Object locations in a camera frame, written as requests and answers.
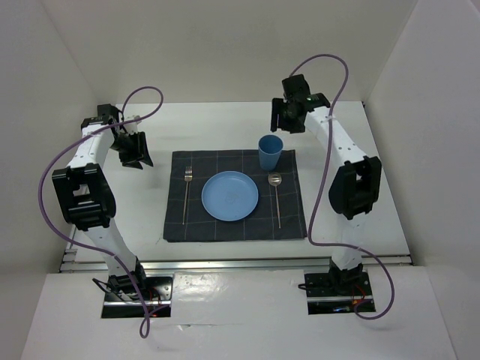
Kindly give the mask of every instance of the robotic arm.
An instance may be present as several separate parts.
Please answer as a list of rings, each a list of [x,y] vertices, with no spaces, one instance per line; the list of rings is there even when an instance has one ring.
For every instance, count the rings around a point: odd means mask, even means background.
[[[120,111],[109,104],[97,107],[97,117],[86,118],[82,137],[120,122]],[[146,288],[146,275],[137,257],[127,248],[116,226],[116,203],[102,167],[109,149],[118,152],[124,167],[142,169],[140,162],[153,166],[146,136],[137,131],[137,124],[128,124],[111,131],[102,131],[79,146],[73,160],[64,169],[52,174],[53,185],[65,221],[83,231],[98,248],[114,253],[133,275],[141,290]],[[108,285],[115,293],[134,292],[125,270],[112,256],[102,253],[109,270]]]
[[[272,100],[271,131],[303,133],[307,128],[326,150],[329,142],[329,101],[311,94],[303,75],[282,81],[284,99]],[[330,167],[335,173],[328,192],[342,230],[341,242],[360,245],[367,214],[378,200],[382,164],[378,157],[368,157],[349,137],[333,116],[333,143]],[[355,282],[362,273],[362,255],[358,250],[336,247],[330,262],[330,277],[337,287]]]

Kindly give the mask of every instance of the fork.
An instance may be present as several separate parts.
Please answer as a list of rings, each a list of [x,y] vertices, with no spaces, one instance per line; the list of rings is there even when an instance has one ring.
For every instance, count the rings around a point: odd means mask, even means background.
[[[181,222],[182,225],[185,225],[185,212],[187,211],[187,199],[188,199],[188,185],[190,184],[193,178],[194,176],[192,174],[192,166],[186,166],[184,179],[187,184],[185,185],[185,200],[183,202],[183,221]]]

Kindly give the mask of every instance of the spoon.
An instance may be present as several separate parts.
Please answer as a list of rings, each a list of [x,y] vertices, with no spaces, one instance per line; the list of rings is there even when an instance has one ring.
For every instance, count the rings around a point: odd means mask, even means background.
[[[280,224],[280,206],[278,205],[278,191],[277,186],[282,183],[282,175],[278,172],[272,172],[268,174],[268,183],[275,188],[275,197],[277,198],[277,216],[278,216],[278,229],[281,229]]]

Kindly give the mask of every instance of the placemat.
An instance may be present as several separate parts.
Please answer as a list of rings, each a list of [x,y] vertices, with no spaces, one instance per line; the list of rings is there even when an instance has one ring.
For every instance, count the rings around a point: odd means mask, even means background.
[[[187,166],[192,166],[193,180],[190,183],[186,221],[182,225]],[[243,220],[215,220],[203,208],[203,186],[213,175],[223,171],[244,173],[258,187],[259,202]],[[275,189],[269,184],[269,172],[260,168],[258,150],[173,152],[163,238],[168,242],[303,239],[307,236],[307,226],[295,150],[282,151],[275,172],[282,175],[282,183],[277,188],[281,229],[278,229]]]

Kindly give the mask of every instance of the blue plate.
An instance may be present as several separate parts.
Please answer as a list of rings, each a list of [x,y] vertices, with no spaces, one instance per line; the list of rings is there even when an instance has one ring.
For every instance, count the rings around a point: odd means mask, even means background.
[[[222,221],[243,219],[257,203],[257,185],[241,172],[219,172],[206,182],[202,190],[203,207],[211,216]]]

